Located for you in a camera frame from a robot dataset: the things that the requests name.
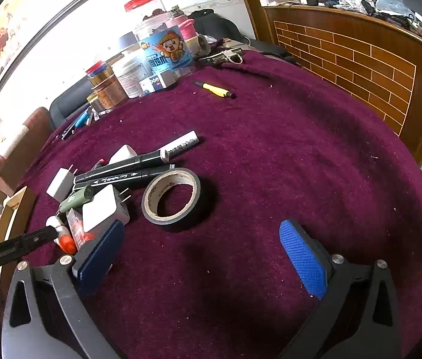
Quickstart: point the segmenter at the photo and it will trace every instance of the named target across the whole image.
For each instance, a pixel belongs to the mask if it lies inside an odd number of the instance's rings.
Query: green lighter
[[[59,204],[59,213],[69,211],[71,208],[79,208],[86,202],[91,201],[94,196],[94,189],[90,185],[71,194],[67,199]]]

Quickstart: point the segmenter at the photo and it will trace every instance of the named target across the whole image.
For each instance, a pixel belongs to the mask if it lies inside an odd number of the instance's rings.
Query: yellow and black pen
[[[193,81],[193,83],[194,85],[202,87],[203,89],[207,89],[210,92],[213,92],[215,95],[218,95],[220,97],[229,97],[229,98],[236,97],[236,95],[233,92],[229,92],[229,90],[210,85],[209,83],[204,83],[204,82],[199,82],[199,81]]]

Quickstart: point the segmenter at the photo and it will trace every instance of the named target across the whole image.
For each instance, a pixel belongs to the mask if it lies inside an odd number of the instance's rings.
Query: purple fabric
[[[212,185],[212,213],[165,232],[129,205],[113,269],[86,304],[130,358],[273,358],[316,306],[279,242],[293,217],[330,253],[385,259],[402,315],[403,353],[422,336],[422,173],[399,138],[363,104],[313,74],[256,52],[207,67],[172,89],[127,102],[68,139],[53,137],[23,184],[38,193],[28,227],[58,203],[60,167],[89,170],[122,145],[154,151],[190,130],[202,144],[176,158]],[[192,84],[227,88],[220,98]],[[53,263],[55,244],[32,265]]]

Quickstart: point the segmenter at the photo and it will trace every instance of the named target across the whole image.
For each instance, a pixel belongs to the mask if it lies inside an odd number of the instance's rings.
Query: glue stick
[[[69,229],[64,226],[61,219],[57,216],[51,216],[46,220],[46,226],[48,225],[54,227],[58,232],[58,238],[54,242],[67,254],[76,254],[76,244],[69,233]]]

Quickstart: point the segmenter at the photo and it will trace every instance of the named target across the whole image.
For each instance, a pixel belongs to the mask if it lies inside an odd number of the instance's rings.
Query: cartoon chicken
[[[186,54],[183,39],[172,30],[168,31],[167,35],[155,47],[155,51],[160,51],[161,56],[170,58],[172,64],[179,63],[179,59]]]

